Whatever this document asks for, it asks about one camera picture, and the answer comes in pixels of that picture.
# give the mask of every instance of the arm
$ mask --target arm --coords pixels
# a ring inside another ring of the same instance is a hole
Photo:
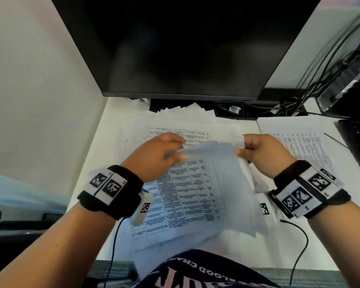
[[[296,159],[271,135],[247,134],[243,157],[273,179]],[[353,202],[328,206],[308,220],[350,287],[360,288],[360,207]]]
[[[166,133],[145,142],[124,162],[143,182],[158,179],[184,159],[169,155],[185,141]],[[80,287],[116,221],[79,203],[0,272],[1,287]]]

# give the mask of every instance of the person's right arm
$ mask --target person's right arm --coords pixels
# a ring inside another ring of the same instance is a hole
[[[236,154],[273,179],[296,159],[269,134],[244,135]],[[360,207],[353,202],[328,206],[308,220],[351,288],[360,288]]]

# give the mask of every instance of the white desk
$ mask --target white desk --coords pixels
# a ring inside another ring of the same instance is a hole
[[[306,108],[310,112],[317,112],[318,108],[314,100],[307,101]],[[124,98],[109,98],[101,121],[92,141],[83,168],[81,170],[76,187],[72,194],[68,208],[77,202],[77,196],[82,187],[89,180],[89,172],[106,165],[112,165],[114,161],[114,136],[116,125],[128,120],[138,111],[148,111],[147,103],[130,102]],[[337,119],[320,117],[323,132],[343,142],[333,122]],[[260,133],[255,121],[240,121],[242,133]],[[360,168],[345,147],[334,140],[327,138],[331,149],[336,152],[337,172],[347,188],[354,194],[356,203],[360,203]],[[270,187],[274,187],[273,181],[261,175]],[[298,268],[310,270],[337,270],[325,248],[312,232],[305,218],[292,219],[294,223],[302,227],[309,237],[309,246],[299,261]],[[249,235],[238,232],[226,231],[220,236],[224,245],[222,255],[237,262],[251,267],[292,268],[297,256],[305,245],[305,237],[297,228],[280,223],[280,230],[270,231],[269,236],[258,235],[252,238]]]

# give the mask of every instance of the qr code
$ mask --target qr code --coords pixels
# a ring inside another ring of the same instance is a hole
[[[121,189],[121,185],[119,183],[115,182],[114,180],[109,180],[109,182],[106,183],[102,191],[111,197],[115,197],[117,193],[120,191],[120,189]]]
[[[330,178],[332,181],[336,180],[336,177],[334,175],[332,175],[331,173],[329,173],[326,169],[320,169],[320,171],[322,173],[324,173],[324,175],[326,175],[328,178]]]
[[[314,187],[316,187],[320,191],[324,190],[326,187],[328,187],[331,184],[331,182],[329,182],[319,173],[315,174],[312,178],[308,179],[308,182],[310,182],[312,185],[314,185]]]
[[[151,203],[144,203],[143,208],[141,208],[140,213],[147,213],[150,205],[151,205]]]
[[[267,205],[265,203],[260,203],[260,207],[263,210],[263,215],[269,215],[269,210],[268,210]]]
[[[101,184],[107,179],[106,175],[103,175],[101,173],[97,174],[96,177],[92,179],[91,182],[89,182],[92,186],[99,188]]]
[[[301,203],[301,205],[312,199],[312,196],[302,187],[299,187],[296,190],[294,190],[291,193],[291,195],[295,197],[298,200],[298,202]]]
[[[288,208],[288,210],[289,210],[290,212],[294,212],[297,208],[300,207],[300,204],[298,204],[297,201],[294,200],[291,195],[288,195],[287,197],[285,197],[285,198],[281,201],[281,203],[283,203],[283,205],[284,205],[286,208]]]

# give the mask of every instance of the shirt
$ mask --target shirt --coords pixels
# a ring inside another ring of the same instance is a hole
[[[189,250],[164,261],[135,288],[279,288],[254,270],[201,250]]]

